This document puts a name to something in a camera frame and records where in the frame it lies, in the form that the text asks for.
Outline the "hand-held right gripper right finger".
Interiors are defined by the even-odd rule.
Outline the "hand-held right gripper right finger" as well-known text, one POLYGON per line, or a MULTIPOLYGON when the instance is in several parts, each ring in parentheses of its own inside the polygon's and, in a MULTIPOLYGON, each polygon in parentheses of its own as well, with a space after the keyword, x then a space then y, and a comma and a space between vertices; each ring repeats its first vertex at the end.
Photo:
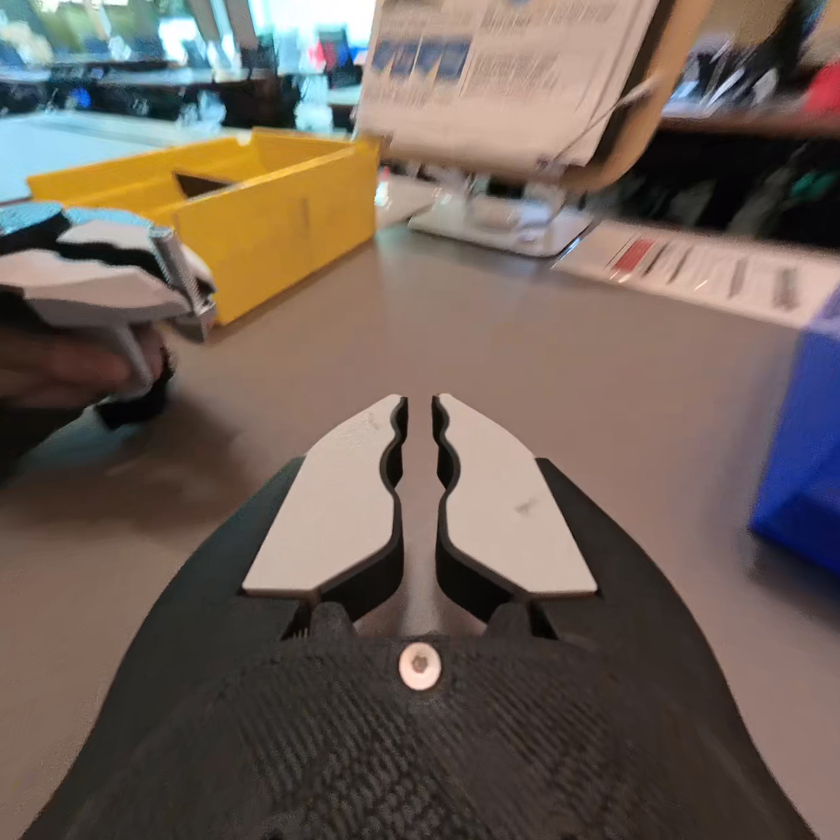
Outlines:
POLYGON ((595 577, 532 451, 451 394, 433 397, 432 417, 443 488, 435 570, 447 598, 488 621, 510 602, 595 595, 595 577))

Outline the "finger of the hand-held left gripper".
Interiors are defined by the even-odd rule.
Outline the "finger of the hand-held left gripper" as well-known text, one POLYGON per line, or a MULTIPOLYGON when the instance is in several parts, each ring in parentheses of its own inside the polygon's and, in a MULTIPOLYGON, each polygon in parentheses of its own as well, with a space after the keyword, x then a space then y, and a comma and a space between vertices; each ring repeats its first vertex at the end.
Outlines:
POLYGON ((68 259, 163 272, 152 246, 151 228, 138 224, 95 219, 73 226, 57 238, 56 252, 68 259))
POLYGON ((138 325, 191 311, 148 249, 29 249, 1 258, 2 291, 49 326, 138 325))

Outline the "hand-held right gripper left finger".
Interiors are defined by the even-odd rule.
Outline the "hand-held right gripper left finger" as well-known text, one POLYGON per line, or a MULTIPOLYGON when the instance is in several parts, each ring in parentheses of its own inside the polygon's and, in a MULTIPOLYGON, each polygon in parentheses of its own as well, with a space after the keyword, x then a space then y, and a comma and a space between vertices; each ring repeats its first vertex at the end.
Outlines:
POLYGON ((391 394, 309 449, 241 584, 245 595, 337 603, 358 621, 396 593, 407 420, 407 398, 391 394))

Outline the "silver bolt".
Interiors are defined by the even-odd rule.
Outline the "silver bolt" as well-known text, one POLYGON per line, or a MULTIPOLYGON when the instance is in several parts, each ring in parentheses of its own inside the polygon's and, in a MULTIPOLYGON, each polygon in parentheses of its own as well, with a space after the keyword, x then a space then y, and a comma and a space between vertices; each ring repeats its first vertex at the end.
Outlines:
POLYGON ((171 319, 175 331, 193 343, 206 342, 217 319, 213 279, 203 279, 173 228, 153 227, 150 242, 167 284, 185 300, 186 312, 171 319))

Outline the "yellow storage bin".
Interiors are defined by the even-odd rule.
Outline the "yellow storage bin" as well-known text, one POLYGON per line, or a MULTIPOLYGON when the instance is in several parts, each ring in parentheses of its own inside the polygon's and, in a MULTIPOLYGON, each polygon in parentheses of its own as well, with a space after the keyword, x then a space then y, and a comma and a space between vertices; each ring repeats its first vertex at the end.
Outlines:
POLYGON ((173 227, 208 265, 226 326, 370 240, 380 144, 253 129, 32 175, 33 198, 111 208, 173 227), (192 200, 173 172, 234 186, 192 200))

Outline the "blue storage bin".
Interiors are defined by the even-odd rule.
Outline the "blue storage bin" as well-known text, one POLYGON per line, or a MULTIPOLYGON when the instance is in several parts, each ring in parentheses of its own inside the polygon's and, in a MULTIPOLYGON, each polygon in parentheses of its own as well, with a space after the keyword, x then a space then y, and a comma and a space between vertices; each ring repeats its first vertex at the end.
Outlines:
POLYGON ((839 293, 800 332, 753 533, 839 574, 839 293))

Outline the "grey desk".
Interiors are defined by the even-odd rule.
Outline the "grey desk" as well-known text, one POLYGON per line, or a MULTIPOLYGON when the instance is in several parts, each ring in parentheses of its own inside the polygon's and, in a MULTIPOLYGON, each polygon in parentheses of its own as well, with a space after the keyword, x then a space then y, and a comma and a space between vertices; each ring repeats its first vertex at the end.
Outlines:
POLYGON ((578 280, 393 227, 194 346, 135 436, 83 417, 2 487, 2 838, 86 740, 185 559, 289 459, 392 393, 409 401, 405 573, 375 634, 480 625, 438 590, 431 399, 550 459, 653 558, 714 648, 754 741, 838 838, 838 583, 749 532, 793 331, 578 280))

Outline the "person's left hand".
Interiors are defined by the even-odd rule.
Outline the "person's left hand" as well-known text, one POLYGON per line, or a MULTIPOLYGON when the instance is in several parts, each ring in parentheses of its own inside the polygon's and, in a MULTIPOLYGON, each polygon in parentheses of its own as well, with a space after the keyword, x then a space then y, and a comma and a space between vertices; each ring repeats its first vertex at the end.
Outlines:
POLYGON ((130 394, 130 363, 106 344, 76 333, 1 329, 1 403, 79 408, 130 394))

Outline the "black bin divider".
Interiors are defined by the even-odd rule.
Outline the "black bin divider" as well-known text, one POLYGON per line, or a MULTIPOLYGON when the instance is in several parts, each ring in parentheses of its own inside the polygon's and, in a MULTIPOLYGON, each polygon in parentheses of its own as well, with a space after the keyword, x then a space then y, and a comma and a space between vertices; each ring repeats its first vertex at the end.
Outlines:
POLYGON ((184 171, 174 171, 173 177, 179 190, 187 200, 218 193, 236 184, 236 182, 217 176, 199 175, 184 171))

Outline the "laminated sheet with red label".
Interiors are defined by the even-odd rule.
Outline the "laminated sheet with red label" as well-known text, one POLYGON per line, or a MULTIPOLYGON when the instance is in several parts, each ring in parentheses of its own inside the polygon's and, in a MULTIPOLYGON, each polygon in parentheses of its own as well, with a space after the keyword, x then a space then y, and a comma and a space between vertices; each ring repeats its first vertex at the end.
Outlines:
POLYGON ((605 220, 552 269, 795 329, 838 317, 838 257, 803 248, 605 220))

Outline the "printed instruction sheet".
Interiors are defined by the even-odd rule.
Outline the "printed instruction sheet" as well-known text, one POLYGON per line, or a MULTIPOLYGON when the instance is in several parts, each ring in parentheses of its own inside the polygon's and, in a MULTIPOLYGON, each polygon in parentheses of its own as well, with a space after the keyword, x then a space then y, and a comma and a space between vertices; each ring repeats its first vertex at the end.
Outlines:
POLYGON ((659 2, 378 2, 355 112, 394 150, 586 165, 659 2))

